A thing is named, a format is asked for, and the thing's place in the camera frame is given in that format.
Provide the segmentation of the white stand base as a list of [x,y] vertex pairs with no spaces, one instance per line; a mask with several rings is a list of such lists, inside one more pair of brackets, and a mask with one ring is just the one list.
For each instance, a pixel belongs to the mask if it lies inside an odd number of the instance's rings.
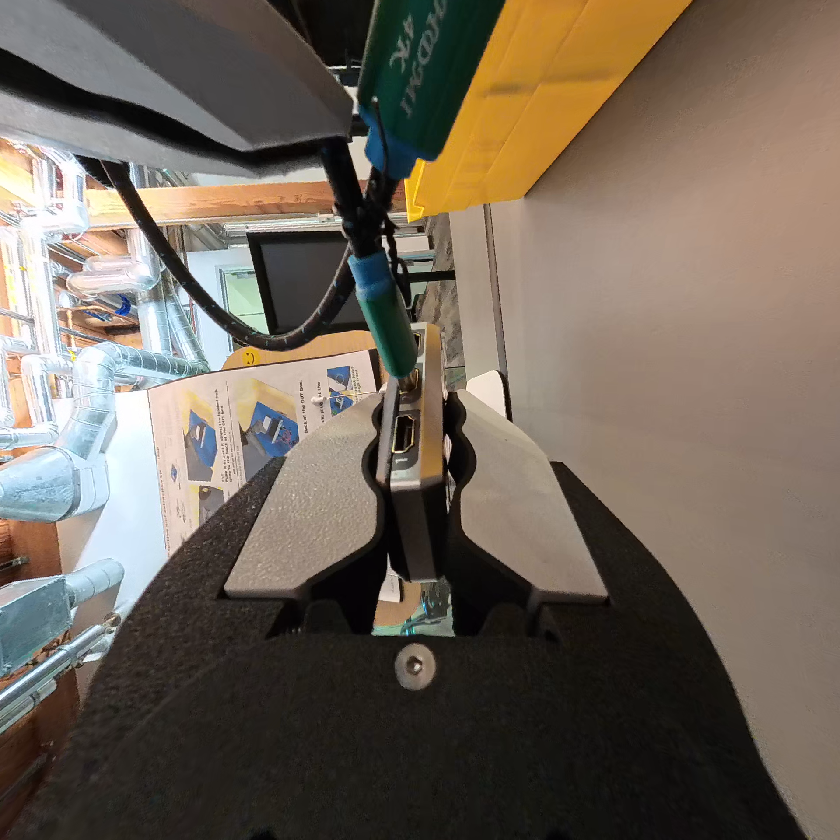
[[509,422],[512,421],[508,383],[505,376],[499,371],[488,371],[469,378],[466,391]]

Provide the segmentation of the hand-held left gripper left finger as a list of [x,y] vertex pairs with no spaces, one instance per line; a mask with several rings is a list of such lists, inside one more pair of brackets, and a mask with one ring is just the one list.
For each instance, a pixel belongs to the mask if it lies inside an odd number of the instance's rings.
[[367,396],[294,447],[225,584],[228,598],[302,601],[373,547],[382,530],[370,456],[380,396]]

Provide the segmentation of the wooden beam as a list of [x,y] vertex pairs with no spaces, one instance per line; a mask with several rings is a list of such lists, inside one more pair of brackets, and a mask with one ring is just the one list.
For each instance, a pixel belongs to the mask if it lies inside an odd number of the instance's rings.
[[[326,214],[333,210],[333,193],[327,182],[152,187],[139,190],[139,195],[160,225]],[[86,201],[91,228],[134,226],[129,209],[114,190],[87,190]]]

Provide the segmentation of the grey multi-port hub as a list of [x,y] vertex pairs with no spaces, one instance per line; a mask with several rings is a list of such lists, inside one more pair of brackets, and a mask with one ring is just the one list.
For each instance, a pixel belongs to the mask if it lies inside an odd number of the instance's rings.
[[394,572],[410,582],[443,574],[447,491],[445,355],[439,328],[413,324],[414,372],[385,387],[375,481],[385,503],[387,552]]

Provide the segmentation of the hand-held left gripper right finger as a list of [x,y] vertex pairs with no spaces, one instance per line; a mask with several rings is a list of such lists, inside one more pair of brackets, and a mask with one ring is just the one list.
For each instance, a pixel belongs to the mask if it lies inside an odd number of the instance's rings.
[[548,457],[477,396],[449,397],[449,581],[472,605],[603,605],[606,586]]

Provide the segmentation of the silver ventilation ducts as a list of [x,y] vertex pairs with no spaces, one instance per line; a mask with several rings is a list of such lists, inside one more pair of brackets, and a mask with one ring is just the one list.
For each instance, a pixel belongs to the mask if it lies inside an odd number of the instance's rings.
[[[2,450],[40,444],[2,465],[2,519],[54,523],[95,511],[109,498],[104,449],[117,423],[116,385],[158,385],[208,372],[207,359],[175,293],[162,275],[169,263],[141,228],[131,230],[129,257],[115,269],[90,268],[96,293],[114,280],[133,291],[143,348],[99,342],[69,364],[62,354],[29,354],[22,362],[30,428],[2,428]],[[119,562],[104,560],[67,574],[2,587],[2,677],[29,665],[70,627],[78,605],[122,580]]]

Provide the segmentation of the yellow plastic bin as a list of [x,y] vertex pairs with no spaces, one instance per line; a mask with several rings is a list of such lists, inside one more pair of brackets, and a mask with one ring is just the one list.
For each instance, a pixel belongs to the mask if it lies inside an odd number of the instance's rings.
[[506,2],[443,152],[405,181],[408,221],[524,197],[689,5]]

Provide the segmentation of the black monitor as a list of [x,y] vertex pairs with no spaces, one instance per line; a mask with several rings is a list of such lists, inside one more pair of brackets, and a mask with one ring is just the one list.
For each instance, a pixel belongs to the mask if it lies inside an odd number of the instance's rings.
[[333,280],[347,242],[338,230],[247,234],[262,315],[256,328],[286,333],[313,314]]

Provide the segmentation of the printed instruction sheet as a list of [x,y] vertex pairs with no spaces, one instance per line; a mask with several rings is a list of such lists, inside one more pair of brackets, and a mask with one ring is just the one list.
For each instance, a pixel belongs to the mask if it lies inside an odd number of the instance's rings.
[[164,544],[172,556],[272,459],[382,384],[374,350],[201,374],[150,392]]

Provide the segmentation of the black braided cable green plugs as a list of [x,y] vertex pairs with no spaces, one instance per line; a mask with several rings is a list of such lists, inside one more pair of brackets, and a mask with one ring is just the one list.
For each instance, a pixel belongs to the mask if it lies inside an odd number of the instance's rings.
[[163,236],[130,180],[124,163],[101,169],[133,221],[179,286],[226,334],[240,344],[269,351],[294,350],[319,335],[351,292],[360,304],[387,373],[413,375],[417,344],[396,279],[395,247],[388,217],[396,184],[417,161],[434,161],[454,127],[503,2],[376,2],[366,39],[358,102],[369,132],[365,155],[371,175],[363,192],[346,140],[319,150],[348,241],[331,285],[316,310],[298,327],[271,335],[237,318],[203,289]]

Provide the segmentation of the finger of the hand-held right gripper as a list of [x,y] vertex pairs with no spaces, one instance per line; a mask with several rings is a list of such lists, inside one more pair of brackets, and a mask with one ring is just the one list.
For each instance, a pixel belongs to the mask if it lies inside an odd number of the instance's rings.
[[350,141],[353,103],[267,2],[2,2],[2,89],[157,112],[240,151]]
[[188,173],[261,177],[320,165],[328,140],[242,151],[165,116],[113,113],[2,89],[2,135],[105,161]]

